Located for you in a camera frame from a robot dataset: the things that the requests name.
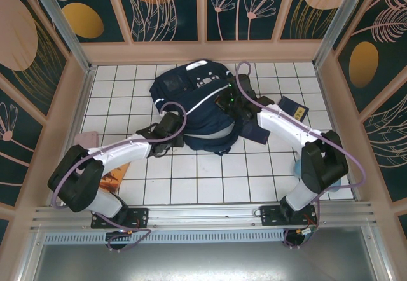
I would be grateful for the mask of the navy book yellow label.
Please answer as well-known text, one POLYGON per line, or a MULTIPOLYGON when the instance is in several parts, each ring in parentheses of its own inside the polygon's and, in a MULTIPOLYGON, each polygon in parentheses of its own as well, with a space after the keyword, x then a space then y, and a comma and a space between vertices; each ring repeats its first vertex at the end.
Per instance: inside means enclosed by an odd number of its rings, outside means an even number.
POLYGON ((257 125, 251 125, 249 123, 243 128, 241 136, 247 140, 265 145, 270 136, 270 132, 257 125))
POLYGON ((286 112, 288 115, 292 116, 294 119, 303 122, 309 111, 309 108, 301 105, 290 98, 283 96, 278 103, 278 106, 286 112))

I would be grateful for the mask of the navy blue backpack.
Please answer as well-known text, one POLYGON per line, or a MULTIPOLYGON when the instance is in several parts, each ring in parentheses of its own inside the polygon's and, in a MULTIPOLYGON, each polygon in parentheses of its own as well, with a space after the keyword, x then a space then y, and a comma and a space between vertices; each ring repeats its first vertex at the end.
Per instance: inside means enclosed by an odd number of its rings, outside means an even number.
POLYGON ((242 133, 242 120, 234 120, 215 103, 234 76, 223 64, 198 60, 181 65, 155 78, 149 92, 159 111, 186 111, 184 143, 195 151, 219 156, 229 153, 242 133))

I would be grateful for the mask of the orange book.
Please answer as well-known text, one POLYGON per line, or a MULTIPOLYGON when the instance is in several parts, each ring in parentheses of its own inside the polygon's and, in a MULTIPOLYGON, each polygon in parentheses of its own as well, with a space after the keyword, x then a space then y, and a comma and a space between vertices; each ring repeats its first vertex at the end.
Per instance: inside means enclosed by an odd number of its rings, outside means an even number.
POLYGON ((100 180, 99 188, 117 195, 129 165, 129 163, 124 164, 104 175, 100 180))

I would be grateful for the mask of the light blue plastic box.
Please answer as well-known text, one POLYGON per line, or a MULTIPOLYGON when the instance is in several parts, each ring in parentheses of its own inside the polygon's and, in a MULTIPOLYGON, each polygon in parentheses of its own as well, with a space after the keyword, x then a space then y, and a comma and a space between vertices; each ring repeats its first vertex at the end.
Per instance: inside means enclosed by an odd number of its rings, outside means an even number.
MULTIPOLYGON (((295 177, 301 179, 301 159, 297 160, 294 163, 293 174, 295 177)), ((341 186, 341 179, 337 180, 332 185, 330 185, 330 187, 331 187, 330 192, 332 192, 332 193, 337 192, 340 189, 340 186, 341 186)))

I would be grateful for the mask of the grey metal sheet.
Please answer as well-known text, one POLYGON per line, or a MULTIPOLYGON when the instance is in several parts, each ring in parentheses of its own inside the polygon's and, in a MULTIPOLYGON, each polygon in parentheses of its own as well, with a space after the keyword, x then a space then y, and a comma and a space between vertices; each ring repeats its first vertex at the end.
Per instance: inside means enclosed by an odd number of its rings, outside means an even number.
POLYGON ((45 245, 22 281, 389 281, 357 240, 290 250, 280 242, 45 245))

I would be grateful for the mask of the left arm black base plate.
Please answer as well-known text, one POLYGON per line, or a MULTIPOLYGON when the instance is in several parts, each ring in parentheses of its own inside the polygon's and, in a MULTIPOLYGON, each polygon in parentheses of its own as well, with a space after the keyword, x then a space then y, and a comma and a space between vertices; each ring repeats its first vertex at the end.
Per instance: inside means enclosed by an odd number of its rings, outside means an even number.
POLYGON ((130 208, 123 207, 114 217, 108 218, 109 223, 101 216, 92 213, 91 229, 109 229, 118 224, 120 228, 146 228, 149 217, 149 209, 147 208, 130 208))

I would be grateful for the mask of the aluminium mounting rail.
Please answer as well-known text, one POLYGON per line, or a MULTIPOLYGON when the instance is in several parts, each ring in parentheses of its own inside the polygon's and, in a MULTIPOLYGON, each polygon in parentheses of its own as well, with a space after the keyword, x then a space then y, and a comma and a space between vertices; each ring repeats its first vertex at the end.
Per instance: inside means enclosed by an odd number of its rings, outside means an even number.
MULTIPOLYGON (((220 205, 148 205, 147 227, 151 230, 247 230, 260 228, 259 203, 220 205)), ((373 226, 377 218, 370 202, 323 201, 319 226, 373 226)), ((94 220, 89 211, 74 213, 39 207, 29 229, 34 231, 90 231, 94 220)))

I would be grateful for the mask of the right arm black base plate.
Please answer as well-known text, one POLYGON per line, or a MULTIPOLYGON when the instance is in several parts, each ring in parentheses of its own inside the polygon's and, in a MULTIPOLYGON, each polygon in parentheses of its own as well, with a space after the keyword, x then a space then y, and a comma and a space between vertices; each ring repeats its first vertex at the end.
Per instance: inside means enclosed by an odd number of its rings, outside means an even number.
POLYGON ((313 205, 307 205, 299 211, 288 210, 280 205, 260 207, 260 218, 263 226, 310 226, 317 224, 317 214, 313 205))

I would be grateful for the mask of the aluminium frame post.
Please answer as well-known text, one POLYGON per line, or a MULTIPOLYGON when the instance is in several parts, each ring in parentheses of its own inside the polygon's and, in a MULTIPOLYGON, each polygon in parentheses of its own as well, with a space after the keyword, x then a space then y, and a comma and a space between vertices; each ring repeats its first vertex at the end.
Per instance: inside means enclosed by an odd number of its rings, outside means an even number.
POLYGON ((359 0, 343 0, 338 10, 336 11, 333 20, 331 21, 323 39, 317 50, 312 63, 316 71, 324 63, 329 52, 331 51, 335 41, 340 35, 340 32, 345 27, 345 24, 352 15, 359 0))
POLYGON ((74 33, 72 27, 69 25, 66 16, 63 14, 59 2, 68 0, 38 0, 39 4, 43 5, 47 14, 51 18, 54 28, 62 36, 63 42, 69 47, 74 58, 78 61, 80 67, 86 72, 92 72, 95 67, 91 65, 88 57, 85 55, 81 47, 77 35, 74 33))

